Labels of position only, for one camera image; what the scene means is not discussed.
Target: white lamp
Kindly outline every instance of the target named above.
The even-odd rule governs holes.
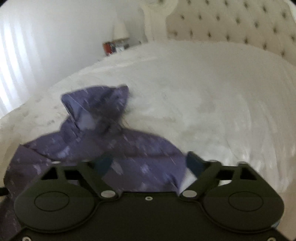
[[[117,19],[114,24],[113,29],[113,40],[121,41],[127,40],[129,38],[129,33],[126,29],[126,26],[122,20]]]

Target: metal screw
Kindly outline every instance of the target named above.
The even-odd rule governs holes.
[[[111,190],[106,190],[106,191],[102,191],[101,192],[101,196],[104,198],[111,198],[111,197],[115,197],[116,193],[114,191]]]
[[[186,190],[182,194],[184,197],[187,197],[187,198],[193,198],[197,196],[197,192],[193,190]]]

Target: clothing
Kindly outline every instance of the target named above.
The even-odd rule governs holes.
[[[115,191],[178,192],[185,156],[164,138],[120,126],[128,93],[125,85],[95,86],[62,96],[69,117],[60,131],[20,145],[6,171],[10,195],[0,204],[0,240],[20,231],[13,202],[52,161],[76,165],[109,152],[114,159],[102,179]]]

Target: white comforter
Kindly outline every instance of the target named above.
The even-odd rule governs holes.
[[[125,126],[204,159],[249,162],[285,201],[280,231],[296,237],[296,67],[251,46],[150,43],[65,78],[0,120],[1,177],[19,143],[59,129],[62,93],[119,84],[131,90]],[[193,180],[188,173],[183,188]]]

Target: white tufted headboard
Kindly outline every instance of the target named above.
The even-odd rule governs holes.
[[[284,0],[158,0],[142,8],[148,41],[249,44],[296,66],[296,23]]]

